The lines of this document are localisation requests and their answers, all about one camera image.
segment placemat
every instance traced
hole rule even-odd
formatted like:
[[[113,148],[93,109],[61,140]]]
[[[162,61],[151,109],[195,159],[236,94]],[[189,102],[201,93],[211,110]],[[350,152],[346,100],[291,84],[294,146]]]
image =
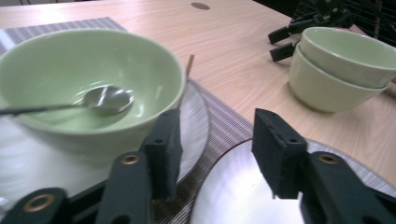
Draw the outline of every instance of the placemat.
[[[38,35],[62,30],[87,28],[126,31],[110,18],[3,29],[0,30],[0,55],[22,41]],[[190,83],[200,92],[205,101],[210,123],[209,137],[204,152],[198,162],[178,183],[176,200],[173,202],[159,202],[155,206],[155,223],[187,223],[199,189],[213,166],[229,150],[246,142],[252,137],[253,125],[251,123],[238,115],[194,80],[190,79]],[[308,142],[309,151],[330,151],[342,156],[346,161],[353,161],[353,159],[335,149],[323,146],[315,141],[308,140]],[[352,169],[367,186],[396,197],[396,189],[391,184],[378,177],[373,171],[355,161],[349,162],[349,164],[352,165]]]

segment table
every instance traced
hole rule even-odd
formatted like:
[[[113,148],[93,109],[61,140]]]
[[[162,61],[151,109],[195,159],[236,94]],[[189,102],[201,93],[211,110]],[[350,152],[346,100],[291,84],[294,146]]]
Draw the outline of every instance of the table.
[[[105,0],[0,7],[0,28],[110,17],[132,33],[163,43],[191,78],[253,122],[256,107],[272,110],[302,136],[335,147],[396,186],[396,96],[384,92],[334,114],[301,105],[290,92],[290,59],[274,63],[267,35],[290,18],[249,0]]]

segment spoon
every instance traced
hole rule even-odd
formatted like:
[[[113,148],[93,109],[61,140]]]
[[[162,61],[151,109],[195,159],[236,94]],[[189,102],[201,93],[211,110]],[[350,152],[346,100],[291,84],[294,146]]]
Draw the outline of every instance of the spoon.
[[[0,109],[1,115],[20,115],[43,111],[61,110],[67,108],[88,107],[99,114],[117,114],[132,106],[134,97],[127,91],[115,86],[103,86],[88,91],[84,98],[71,105],[48,105],[26,108]]]

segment brass ring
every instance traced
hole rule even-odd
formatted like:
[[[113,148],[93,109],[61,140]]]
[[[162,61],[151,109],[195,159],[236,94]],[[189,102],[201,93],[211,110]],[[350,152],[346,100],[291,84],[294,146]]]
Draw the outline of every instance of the brass ring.
[[[338,160],[338,158],[329,155],[329,154],[320,154],[319,155],[319,160],[325,163],[328,163],[330,165],[336,165],[338,164],[340,161]]]
[[[35,204],[37,203],[38,200],[45,200],[43,203],[40,204]],[[35,196],[33,199],[31,199],[29,202],[27,202],[23,206],[23,210],[26,212],[38,212],[46,207],[48,207],[50,204],[55,201],[55,196],[53,194],[41,194],[38,196]]]
[[[140,157],[136,155],[130,155],[122,158],[121,163],[124,165],[132,165],[140,161]]]

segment light green bowl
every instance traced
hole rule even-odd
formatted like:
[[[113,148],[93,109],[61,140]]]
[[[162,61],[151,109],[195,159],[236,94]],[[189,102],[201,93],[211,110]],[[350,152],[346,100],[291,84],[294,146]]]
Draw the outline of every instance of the light green bowl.
[[[134,96],[115,116],[87,108],[17,118],[40,139],[69,148],[140,145],[163,111],[177,105],[186,77],[177,57],[143,36],[109,30],[42,35],[0,59],[0,107],[72,104],[84,93],[115,85]]]
[[[329,75],[305,58],[300,44],[291,60],[289,82],[292,92],[304,105],[322,112],[352,109],[386,88],[364,88]]]
[[[396,77],[396,48],[366,35],[311,27],[300,48],[315,66],[358,86],[383,88]]]

